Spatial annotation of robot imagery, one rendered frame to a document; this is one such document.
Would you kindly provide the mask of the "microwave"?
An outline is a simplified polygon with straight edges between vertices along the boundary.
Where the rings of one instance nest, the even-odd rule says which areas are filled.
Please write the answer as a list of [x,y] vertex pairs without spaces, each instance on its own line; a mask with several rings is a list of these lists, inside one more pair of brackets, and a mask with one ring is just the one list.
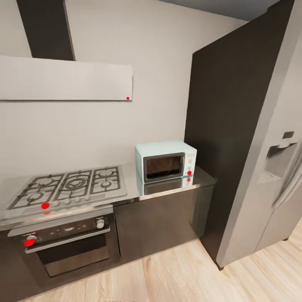
[[194,174],[197,149],[180,140],[135,144],[135,166],[143,183]]

